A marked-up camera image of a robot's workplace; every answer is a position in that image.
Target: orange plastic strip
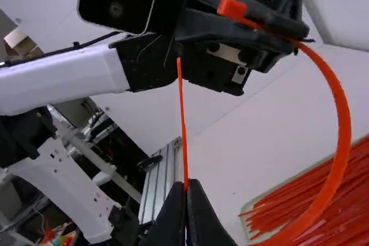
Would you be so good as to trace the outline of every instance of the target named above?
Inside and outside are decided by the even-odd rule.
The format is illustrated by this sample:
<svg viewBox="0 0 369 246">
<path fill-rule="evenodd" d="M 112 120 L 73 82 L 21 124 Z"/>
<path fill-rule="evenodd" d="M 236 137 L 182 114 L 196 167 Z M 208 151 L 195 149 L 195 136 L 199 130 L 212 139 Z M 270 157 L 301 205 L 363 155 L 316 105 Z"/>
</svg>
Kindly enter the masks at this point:
<svg viewBox="0 0 369 246">
<path fill-rule="evenodd" d="M 189 161 L 187 156 L 187 131 L 185 122 L 185 108 L 183 105 L 183 79 L 182 79 L 182 65 L 180 58 L 177 58 L 177 72 L 178 72 L 178 85 L 179 85 L 179 101 L 180 101 L 180 121 L 182 124 L 182 151 L 183 151 L 183 171 L 184 171 L 184 191 L 189 190 Z"/>
<path fill-rule="evenodd" d="M 245 26 L 254 29 L 265 30 L 263 26 L 247 20 L 243 17 L 246 10 L 247 6 L 245 6 L 244 3 L 240 3 L 235 0 L 222 0 L 218 8 L 218 14 L 228 17 Z M 339 188 L 342 178 L 344 177 L 345 169 L 349 160 L 351 144 L 350 111 L 344 90 L 341 87 L 341 84 L 337 79 L 335 73 L 316 52 L 305 46 L 303 43 L 297 40 L 286 38 L 284 36 L 279 37 L 292 42 L 299 49 L 301 49 L 311 60 L 314 61 L 314 63 L 318 66 L 325 79 L 327 80 L 331 88 L 334 101 L 336 103 L 338 115 L 338 143 L 331 171 L 316 200 L 295 222 L 289 224 L 285 229 L 276 233 L 272 238 L 255 244 L 260 246 L 283 246 L 290 244 L 295 238 L 297 238 L 308 227 L 310 227 L 314 223 L 314 221 L 323 213 L 324 209 L 327 208 L 328 204 L 334 197 L 334 194 Z"/>
</svg>

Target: mounting hole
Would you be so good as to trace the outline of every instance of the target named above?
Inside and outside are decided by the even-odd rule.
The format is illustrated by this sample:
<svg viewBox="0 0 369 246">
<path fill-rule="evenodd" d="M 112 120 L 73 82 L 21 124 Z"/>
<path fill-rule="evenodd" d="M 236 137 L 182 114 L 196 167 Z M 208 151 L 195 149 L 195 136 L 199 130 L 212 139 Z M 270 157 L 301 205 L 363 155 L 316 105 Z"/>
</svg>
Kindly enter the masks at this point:
<svg viewBox="0 0 369 246">
<path fill-rule="evenodd" d="M 120 17 L 123 14 L 123 6 L 115 1 L 110 4 L 109 12 L 113 17 Z"/>
</svg>

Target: robotic arm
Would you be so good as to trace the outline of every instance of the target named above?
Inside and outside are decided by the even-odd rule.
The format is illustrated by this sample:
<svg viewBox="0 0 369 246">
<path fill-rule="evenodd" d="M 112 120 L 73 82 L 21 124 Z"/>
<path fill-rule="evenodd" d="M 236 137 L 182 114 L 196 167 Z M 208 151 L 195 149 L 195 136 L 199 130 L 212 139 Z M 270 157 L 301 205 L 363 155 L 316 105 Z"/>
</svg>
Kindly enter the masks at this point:
<svg viewBox="0 0 369 246">
<path fill-rule="evenodd" d="M 37 59 L 6 63 L 0 69 L 0 146 L 7 155 L 0 157 L 0 167 L 46 194 L 90 243 L 116 236 L 116 230 L 122 229 L 121 219 L 130 215 L 68 156 L 55 137 L 50 115 L 40 107 L 102 93 L 167 86 L 176 80 L 178 56 L 184 79 L 242 95 L 253 70 L 267 73 L 296 50 L 271 33 L 218 16 L 220 1 L 80 0 L 78 10 L 85 20 L 131 33 L 148 32 L 112 44 L 85 47 L 75 43 Z M 245 17 L 267 29 L 297 40 L 307 37 L 301 0 L 238 1 L 248 7 Z M 229 49 L 234 53 L 231 56 L 225 55 Z"/>
</svg>

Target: cardboard box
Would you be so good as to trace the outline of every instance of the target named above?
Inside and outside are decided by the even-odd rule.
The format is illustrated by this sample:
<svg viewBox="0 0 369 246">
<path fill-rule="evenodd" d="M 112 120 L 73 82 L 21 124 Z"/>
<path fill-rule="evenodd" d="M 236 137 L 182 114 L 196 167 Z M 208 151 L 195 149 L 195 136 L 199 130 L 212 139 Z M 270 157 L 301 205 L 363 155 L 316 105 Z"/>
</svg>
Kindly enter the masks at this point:
<svg viewBox="0 0 369 246">
<path fill-rule="evenodd" d="M 9 60 L 23 57 L 37 57 L 43 54 L 37 44 L 19 27 L 11 31 L 4 38 L 4 44 Z"/>
</svg>

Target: white ceiling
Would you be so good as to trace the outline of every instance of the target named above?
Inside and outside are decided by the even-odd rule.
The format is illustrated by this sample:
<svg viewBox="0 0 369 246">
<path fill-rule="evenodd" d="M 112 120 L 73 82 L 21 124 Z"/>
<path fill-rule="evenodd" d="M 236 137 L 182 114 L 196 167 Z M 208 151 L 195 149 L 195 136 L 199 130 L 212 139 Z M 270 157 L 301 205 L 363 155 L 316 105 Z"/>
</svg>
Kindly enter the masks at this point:
<svg viewBox="0 0 369 246">
<path fill-rule="evenodd" d="M 369 51 L 369 0 L 305 0 L 327 44 Z"/>
</svg>

